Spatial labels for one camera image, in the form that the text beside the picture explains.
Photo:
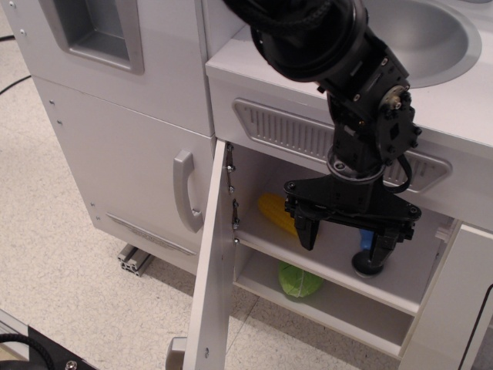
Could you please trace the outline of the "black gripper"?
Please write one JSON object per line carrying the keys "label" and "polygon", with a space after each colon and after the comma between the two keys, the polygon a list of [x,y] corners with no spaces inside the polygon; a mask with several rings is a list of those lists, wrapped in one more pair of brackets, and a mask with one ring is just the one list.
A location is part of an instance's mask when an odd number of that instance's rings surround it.
{"label": "black gripper", "polygon": [[333,175],[284,184],[286,212],[294,219],[301,246],[312,251],[320,222],[375,232],[371,267],[382,267],[398,240],[410,240],[421,217],[419,207],[387,191],[381,181],[350,184]]}

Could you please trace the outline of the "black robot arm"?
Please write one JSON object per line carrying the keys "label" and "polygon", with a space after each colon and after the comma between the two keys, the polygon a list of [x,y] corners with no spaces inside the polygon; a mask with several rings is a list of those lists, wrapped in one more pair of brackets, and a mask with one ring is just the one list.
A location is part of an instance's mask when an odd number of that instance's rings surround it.
{"label": "black robot arm", "polygon": [[353,256],[354,269],[379,274],[395,246],[409,240],[421,210],[402,200],[406,184],[388,187],[383,175],[399,163],[412,174],[406,152],[421,129],[407,70],[368,25],[360,1],[229,1],[250,27],[257,51],[282,76],[315,82],[327,94],[334,139],[329,174],[284,186],[286,211],[301,245],[314,247],[321,221],[369,230],[367,250]]}

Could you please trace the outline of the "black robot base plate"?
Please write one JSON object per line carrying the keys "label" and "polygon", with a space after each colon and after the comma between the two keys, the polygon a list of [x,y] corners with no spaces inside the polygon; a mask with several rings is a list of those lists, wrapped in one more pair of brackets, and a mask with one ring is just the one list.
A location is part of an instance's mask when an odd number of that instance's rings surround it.
{"label": "black robot base plate", "polygon": [[[53,361],[54,369],[96,370],[96,367],[89,364],[84,358],[79,357],[30,326],[28,326],[28,336],[48,352]],[[48,367],[42,356],[35,349],[29,348],[29,369],[34,368],[47,369]]]}

